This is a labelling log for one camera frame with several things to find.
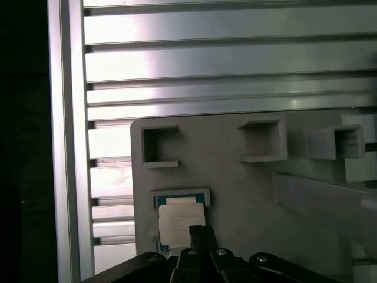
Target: screw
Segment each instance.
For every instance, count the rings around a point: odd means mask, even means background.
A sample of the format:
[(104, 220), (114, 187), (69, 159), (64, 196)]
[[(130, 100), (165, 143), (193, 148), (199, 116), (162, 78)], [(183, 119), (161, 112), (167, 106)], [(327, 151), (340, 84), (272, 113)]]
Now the screw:
[(266, 262), (268, 259), (264, 255), (257, 256), (257, 261)]
[(225, 255), (226, 254), (226, 250), (224, 250), (224, 249), (218, 249), (216, 253), (218, 255)]
[(150, 258), (148, 258), (148, 260), (155, 262), (155, 261), (158, 261), (158, 257), (154, 255), (154, 256), (151, 256)]

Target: metal slat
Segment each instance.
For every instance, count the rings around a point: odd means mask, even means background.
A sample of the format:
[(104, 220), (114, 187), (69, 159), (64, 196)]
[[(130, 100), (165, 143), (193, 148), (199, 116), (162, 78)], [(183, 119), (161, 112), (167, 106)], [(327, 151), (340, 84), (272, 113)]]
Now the metal slat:
[(80, 243), (77, 225), (75, 144), (72, 109), (70, 8), (68, 1), (48, 4), (52, 143), (57, 244), (57, 279), (79, 283)]
[(74, 112), (75, 171), (77, 187), (77, 218), (80, 254), (80, 277), (95, 274), (90, 168), (88, 164), (87, 84), (85, 83), (84, 7), (81, 1), (68, 0), (70, 6), (72, 107)]
[(117, 205), (133, 205), (134, 199), (132, 196), (116, 197), (116, 198), (101, 198), (97, 199), (98, 206), (117, 206)]
[(376, 49), (358, 41), (96, 52), (87, 81), (371, 70)]
[(119, 237), (104, 237), (99, 238), (100, 245), (122, 245), (125, 243), (136, 243), (135, 236), (119, 236)]
[(111, 221), (134, 218), (133, 205), (95, 206), (92, 208), (93, 221)]
[(134, 235), (134, 221), (106, 221), (93, 224), (93, 237), (95, 238)]
[(131, 162), (124, 167), (92, 168), (90, 176), (92, 198), (133, 195)]
[(343, 6), (88, 16), (85, 43), (371, 33), (376, 14), (377, 6)]
[(109, 128), (109, 127), (115, 127), (115, 126), (130, 127), (133, 122), (134, 120), (96, 121), (94, 123), (94, 128), (99, 129), (99, 128)]
[(95, 273), (98, 274), (108, 268), (121, 264), (136, 256), (134, 243), (124, 245), (104, 245), (94, 247)]
[[(190, 4), (190, 3), (232, 3), (239, 0), (84, 0), (85, 8), (92, 7), (119, 7), (119, 6), (140, 6), (140, 5), (163, 5), (163, 4)], [(248, 2), (271, 2), (270, 0)], [(288, 2), (287, 0), (275, 0), (275, 2)]]
[(140, 117), (242, 113), (367, 107), (375, 105), (374, 93), (326, 94), (323, 96), (261, 97), (244, 99), (203, 100), (176, 103), (134, 104), (126, 106), (90, 107), (89, 120), (135, 119)]
[(131, 156), (130, 126), (89, 130), (90, 159)]
[(106, 106), (130, 103), (159, 103), (216, 98), (271, 97), (284, 95), (308, 95), (313, 93), (357, 93), (371, 91), (376, 78), (324, 78), (312, 80), (273, 81), (266, 78), (222, 79), (196, 81), (182, 85), (126, 87), (94, 89), (88, 91), (88, 104)]
[(377, 152), (366, 152), (363, 159), (345, 159), (347, 182), (377, 180)]

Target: gray bar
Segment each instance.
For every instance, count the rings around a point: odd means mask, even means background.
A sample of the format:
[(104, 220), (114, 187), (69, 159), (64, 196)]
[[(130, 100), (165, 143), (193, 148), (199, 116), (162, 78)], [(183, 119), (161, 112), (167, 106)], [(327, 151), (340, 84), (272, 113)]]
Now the gray bar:
[(358, 95), (352, 93), (113, 105), (90, 107), (88, 119), (89, 121), (98, 121), (141, 117), (248, 113), (253, 111), (372, 107), (376, 105), (375, 96), (374, 93), (359, 93)]
[(361, 243), (377, 258), (377, 195), (359, 187), (274, 174), (276, 203)]
[(48, 4), (58, 281), (80, 282), (68, 1)]
[(376, 67), (377, 41), (231, 45), (86, 54), (87, 81), (360, 71)]
[[(187, 83), (183, 81), (179, 85), (166, 85), (165, 82), (158, 85), (158, 82), (153, 81), (150, 82), (151, 86), (146, 86), (145, 83), (137, 84), (133, 82), (130, 85), (129, 82), (119, 82), (105, 85), (94, 84), (95, 89), (87, 91), (87, 96), (90, 107), (135, 103), (166, 103), (199, 99), (273, 97), (286, 96), (288, 94), (292, 96), (309, 96), (321, 93), (329, 96), (332, 93), (352, 93), (355, 96), (359, 96), (361, 92), (374, 91), (373, 80), (373, 78), (331, 78), (330, 80), (325, 78), (292, 81), (271, 78), (222, 78), (205, 82), (198, 80)], [(374, 116), (376, 121), (374, 124), (377, 125), (377, 115)], [(362, 122), (362, 119), (355, 119), (355, 122), (348, 124), (364, 125)]]
[(135, 222), (128, 221), (106, 221), (94, 222), (93, 237), (116, 237), (116, 236), (134, 236)]
[(135, 236), (104, 237), (98, 238), (98, 243), (100, 245), (122, 245), (124, 243), (136, 243), (136, 238)]
[(136, 256), (134, 243), (95, 246), (95, 273), (98, 274)]
[(72, 62), (72, 105), (74, 111), (75, 168), (77, 188), (77, 225), (81, 280), (95, 274), (90, 169), (88, 151), (87, 95), (84, 57), (84, 15), (82, 1), (68, 0)]
[(87, 16), (85, 43), (370, 33), (376, 14), (374, 5)]
[(91, 168), (92, 198), (132, 197), (131, 162), (122, 167)]
[[(288, 0), (275, 0), (276, 2), (288, 2)], [(239, 0), (84, 0), (86, 8), (104, 7), (104, 6), (134, 6), (134, 5), (162, 5), (162, 4), (187, 4), (187, 3), (203, 3), (203, 2), (219, 2), (232, 3), (239, 2)], [(270, 0), (251, 0), (252, 2), (271, 2)]]
[(130, 125), (89, 130), (90, 159), (131, 156)]
[(134, 219), (133, 205), (116, 206), (95, 206), (93, 211), (93, 221), (113, 221), (113, 220), (132, 220)]

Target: gray bracket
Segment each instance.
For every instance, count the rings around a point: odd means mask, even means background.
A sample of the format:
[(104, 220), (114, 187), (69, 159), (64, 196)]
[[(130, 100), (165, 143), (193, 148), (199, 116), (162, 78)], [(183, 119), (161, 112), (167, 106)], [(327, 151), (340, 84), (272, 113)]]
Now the gray bracket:
[(309, 130), (306, 140), (306, 155), (310, 159), (365, 157), (363, 132), (359, 125)]
[(288, 159), (284, 117), (253, 117), (238, 129), (244, 131), (250, 152), (241, 162), (271, 162)]

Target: rectangular notch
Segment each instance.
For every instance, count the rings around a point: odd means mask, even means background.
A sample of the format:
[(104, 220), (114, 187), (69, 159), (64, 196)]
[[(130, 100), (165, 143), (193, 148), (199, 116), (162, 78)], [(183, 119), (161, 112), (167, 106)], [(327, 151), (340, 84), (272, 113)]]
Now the rectangular notch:
[(364, 158), (361, 126), (333, 126), (307, 132), (307, 154), (311, 159)]
[(177, 125), (142, 128), (143, 163), (146, 168), (178, 167), (175, 150), (181, 135)]
[(238, 129), (243, 130), (247, 152), (241, 162), (271, 162), (287, 160), (287, 141), (283, 117), (249, 120)]

